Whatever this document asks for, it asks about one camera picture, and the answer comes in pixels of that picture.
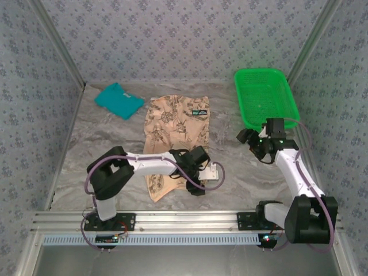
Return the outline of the peach printed t-shirt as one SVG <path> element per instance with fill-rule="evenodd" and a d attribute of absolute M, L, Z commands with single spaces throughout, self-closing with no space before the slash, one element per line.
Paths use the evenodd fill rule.
<path fill-rule="evenodd" d="M 210 102 L 208 97 L 166 95 L 153 99 L 145 117 L 144 154 L 171 149 L 209 150 Z"/>

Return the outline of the folded teal t-shirt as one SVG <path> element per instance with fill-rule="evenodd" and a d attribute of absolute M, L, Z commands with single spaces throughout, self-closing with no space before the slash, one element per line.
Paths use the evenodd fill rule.
<path fill-rule="evenodd" d="M 103 89 L 94 101 L 98 106 L 124 120 L 131 118 L 144 105 L 142 98 L 127 93 L 119 83 L 113 83 Z"/>

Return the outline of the green plastic basket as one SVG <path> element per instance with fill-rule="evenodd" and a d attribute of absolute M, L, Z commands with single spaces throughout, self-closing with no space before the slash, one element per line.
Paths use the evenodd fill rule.
<path fill-rule="evenodd" d="M 300 120 L 292 91 L 283 72 L 274 68 L 244 68 L 234 74 L 242 120 L 258 132 L 268 118 L 287 118 L 291 129 Z"/>

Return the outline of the aluminium mounting rail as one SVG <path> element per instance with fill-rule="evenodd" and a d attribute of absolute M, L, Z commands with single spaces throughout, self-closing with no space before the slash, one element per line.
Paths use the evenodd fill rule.
<path fill-rule="evenodd" d="M 129 233 L 233 233 L 239 232 L 236 214 L 249 210 L 154 210 L 123 211 L 135 213 L 135 229 Z M 38 212 L 30 227 L 32 232 L 78 233 L 86 222 L 87 213 L 82 212 Z M 269 233 L 270 231 L 240 231 Z M 86 233 L 121 233 L 96 232 Z"/>

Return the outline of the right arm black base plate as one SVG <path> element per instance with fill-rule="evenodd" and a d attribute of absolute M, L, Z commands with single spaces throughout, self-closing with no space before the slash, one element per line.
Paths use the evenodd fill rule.
<path fill-rule="evenodd" d="M 256 212 L 238 212 L 236 214 L 237 227 L 240 231 L 271 231 L 282 228 L 265 218 L 261 218 Z"/>

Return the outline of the aluminium perforated rail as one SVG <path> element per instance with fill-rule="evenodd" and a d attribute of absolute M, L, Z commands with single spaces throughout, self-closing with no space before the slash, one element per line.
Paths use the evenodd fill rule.
<path fill-rule="evenodd" d="M 43 245 L 46 246 L 195 246 L 195 245 L 260 245 L 256 233 L 230 234 L 129 234 L 127 237 L 107 239 L 98 235 L 81 234 L 44 235 Z"/>

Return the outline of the aluminium frame post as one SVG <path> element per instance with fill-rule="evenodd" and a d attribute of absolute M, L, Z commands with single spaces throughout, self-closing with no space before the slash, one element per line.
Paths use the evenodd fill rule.
<path fill-rule="evenodd" d="M 52 21 L 51 16 L 48 14 L 46 8 L 44 7 L 41 0 L 27 0 L 30 7 L 34 11 L 37 19 L 39 20 L 41 26 L 44 28 L 46 34 L 48 35 L 51 43 L 63 61 L 66 69 L 71 74 L 74 82 L 79 88 L 84 90 L 85 81 L 81 73 L 79 72 L 76 63 L 74 62 L 72 56 L 70 55 L 61 35 L 56 29 L 55 24 Z"/>
<path fill-rule="evenodd" d="M 343 0 L 326 0 L 324 7 L 317 17 L 310 34 L 305 40 L 304 45 L 302 46 L 301 51 L 287 76 L 287 81 L 290 87 L 295 85 L 298 77 L 301 75 L 305 65 L 307 64 L 308 59 L 311 57 L 318 42 L 342 2 Z"/>

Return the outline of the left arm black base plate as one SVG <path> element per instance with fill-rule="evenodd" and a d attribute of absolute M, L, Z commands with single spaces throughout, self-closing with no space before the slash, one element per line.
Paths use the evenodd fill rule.
<path fill-rule="evenodd" d="M 102 221 L 97 213 L 86 216 L 83 229 L 96 232 L 125 232 L 135 229 L 135 213 L 117 213 L 114 218 Z"/>

